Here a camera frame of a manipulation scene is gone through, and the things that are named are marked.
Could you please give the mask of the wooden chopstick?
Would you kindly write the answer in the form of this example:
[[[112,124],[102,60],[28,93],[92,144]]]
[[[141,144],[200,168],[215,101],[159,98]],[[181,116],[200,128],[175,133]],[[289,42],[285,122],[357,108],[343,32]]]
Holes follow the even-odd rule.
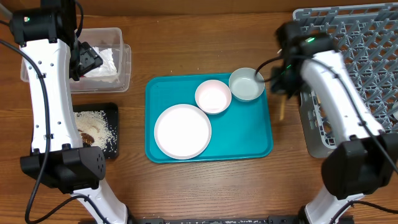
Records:
[[[282,95],[281,100],[280,100],[280,115],[279,115],[279,120],[282,121],[285,116],[285,104],[287,100],[287,95]]]

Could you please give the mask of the white napkin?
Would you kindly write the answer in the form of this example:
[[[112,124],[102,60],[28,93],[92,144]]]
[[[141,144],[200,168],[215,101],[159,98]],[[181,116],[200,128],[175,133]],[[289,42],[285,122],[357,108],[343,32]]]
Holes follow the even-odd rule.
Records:
[[[99,47],[93,47],[94,51],[103,59],[103,64],[84,74],[84,77],[108,77],[117,74],[117,68],[113,59],[113,51],[111,48],[100,50]]]

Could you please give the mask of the grey-green bowl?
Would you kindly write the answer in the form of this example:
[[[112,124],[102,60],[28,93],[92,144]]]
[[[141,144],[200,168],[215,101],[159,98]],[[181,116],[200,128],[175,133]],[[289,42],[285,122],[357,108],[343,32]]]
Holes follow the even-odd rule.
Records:
[[[239,68],[229,77],[229,89],[239,101],[252,101],[259,98],[265,89],[265,82],[260,73],[253,68]]]

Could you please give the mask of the rice grains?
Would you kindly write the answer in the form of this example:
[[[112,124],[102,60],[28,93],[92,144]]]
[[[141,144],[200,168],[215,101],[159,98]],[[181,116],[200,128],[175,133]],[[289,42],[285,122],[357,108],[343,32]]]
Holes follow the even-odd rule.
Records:
[[[89,134],[95,140],[92,145],[83,143],[84,146],[98,146],[107,157],[118,152],[116,127],[108,121],[105,111],[74,112],[74,116],[78,132]]]

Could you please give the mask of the pink shallow bowl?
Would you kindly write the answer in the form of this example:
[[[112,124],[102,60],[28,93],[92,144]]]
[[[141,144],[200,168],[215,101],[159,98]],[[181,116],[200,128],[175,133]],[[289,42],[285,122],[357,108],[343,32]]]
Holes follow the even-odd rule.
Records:
[[[229,87],[219,80],[207,80],[195,91],[197,106],[207,114],[220,114],[228,108],[232,100]]]

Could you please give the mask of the large white plate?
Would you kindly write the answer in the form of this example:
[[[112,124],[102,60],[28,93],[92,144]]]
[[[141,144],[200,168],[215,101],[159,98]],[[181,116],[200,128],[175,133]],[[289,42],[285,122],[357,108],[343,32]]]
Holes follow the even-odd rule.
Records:
[[[199,156],[211,141],[212,128],[207,115],[189,104],[164,110],[154,126],[158,148],[168,157],[187,160]]]

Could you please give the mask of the brown food scrap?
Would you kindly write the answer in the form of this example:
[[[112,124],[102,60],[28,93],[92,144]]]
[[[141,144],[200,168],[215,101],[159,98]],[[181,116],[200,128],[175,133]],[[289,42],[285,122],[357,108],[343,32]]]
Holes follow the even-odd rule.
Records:
[[[94,138],[92,136],[90,136],[89,134],[80,133],[80,135],[81,135],[83,143],[86,145],[92,145],[95,142]]]

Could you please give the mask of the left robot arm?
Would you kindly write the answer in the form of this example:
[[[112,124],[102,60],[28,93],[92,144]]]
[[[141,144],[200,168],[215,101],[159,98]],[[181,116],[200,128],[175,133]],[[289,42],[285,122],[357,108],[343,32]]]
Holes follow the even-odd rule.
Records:
[[[105,156],[85,146],[73,113],[70,80],[101,65],[100,56],[78,40],[82,6],[72,0],[42,1],[18,10],[8,23],[29,76],[34,127],[31,150],[20,159],[23,173],[37,185],[59,189],[78,200],[97,223],[134,223],[105,179]]]

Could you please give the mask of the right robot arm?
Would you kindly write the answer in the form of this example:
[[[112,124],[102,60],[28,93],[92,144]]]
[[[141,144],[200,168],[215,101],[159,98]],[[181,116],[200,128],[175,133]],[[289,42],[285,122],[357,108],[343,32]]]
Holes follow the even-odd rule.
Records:
[[[323,161],[323,187],[300,212],[302,223],[338,223],[352,205],[397,172],[397,134],[386,133],[364,105],[343,56],[327,33],[303,35],[298,22],[275,32],[283,61],[272,69],[274,93],[290,98],[307,85],[319,97],[336,149]]]

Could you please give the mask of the grey dishwasher rack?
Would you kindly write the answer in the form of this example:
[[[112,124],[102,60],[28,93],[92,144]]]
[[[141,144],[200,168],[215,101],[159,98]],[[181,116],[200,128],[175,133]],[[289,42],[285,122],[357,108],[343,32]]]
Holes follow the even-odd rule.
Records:
[[[303,34],[328,33],[364,104],[397,132],[397,3],[296,9]]]

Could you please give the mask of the clear plastic bin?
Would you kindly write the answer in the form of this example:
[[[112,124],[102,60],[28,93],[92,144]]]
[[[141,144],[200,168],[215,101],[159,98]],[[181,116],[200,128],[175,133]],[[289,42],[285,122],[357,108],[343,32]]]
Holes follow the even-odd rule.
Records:
[[[67,44],[59,41],[50,44],[47,39],[29,42],[21,50],[49,75],[60,75],[55,82],[63,83],[70,93],[124,92],[130,84],[132,56],[130,46],[124,43],[121,29],[117,27],[83,29],[78,40],[88,42],[100,50],[111,48],[117,74],[108,77],[81,77],[78,82],[68,78],[68,63],[71,57]]]

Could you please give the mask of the black plastic tray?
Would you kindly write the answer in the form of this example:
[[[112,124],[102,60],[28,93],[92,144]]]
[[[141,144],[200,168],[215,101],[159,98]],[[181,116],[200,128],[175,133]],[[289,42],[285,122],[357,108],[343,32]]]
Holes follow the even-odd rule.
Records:
[[[115,159],[119,156],[119,109],[118,109],[118,106],[115,103],[91,103],[91,104],[74,105],[73,106],[74,112],[100,111],[100,110],[105,111],[108,121],[116,127],[117,138],[118,138],[118,140],[117,140],[118,152],[114,156],[111,156],[111,157],[107,157],[107,155],[104,154],[106,159]]]

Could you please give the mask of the teal serving tray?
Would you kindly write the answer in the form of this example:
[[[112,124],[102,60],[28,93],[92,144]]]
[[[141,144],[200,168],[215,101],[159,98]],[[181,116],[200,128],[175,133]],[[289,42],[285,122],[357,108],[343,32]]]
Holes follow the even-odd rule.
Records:
[[[195,104],[197,87],[207,80],[228,83],[228,73],[156,77],[146,85],[145,152],[155,163],[175,163],[157,146],[154,128],[157,118],[177,104]],[[222,113],[209,117],[212,134],[208,147],[193,162],[253,159],[267,156],[273,149],[271,121],[266,93],[250,102],[233,98]]]

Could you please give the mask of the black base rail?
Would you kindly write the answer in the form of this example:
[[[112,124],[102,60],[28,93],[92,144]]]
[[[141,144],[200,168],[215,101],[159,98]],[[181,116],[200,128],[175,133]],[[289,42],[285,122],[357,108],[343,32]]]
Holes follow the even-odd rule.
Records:
[[[295,215],[268,216],[267,218],[223,218],[223,219],[184,219],[164,220],[163,218],[138,219],[138,224],[305,224]]]

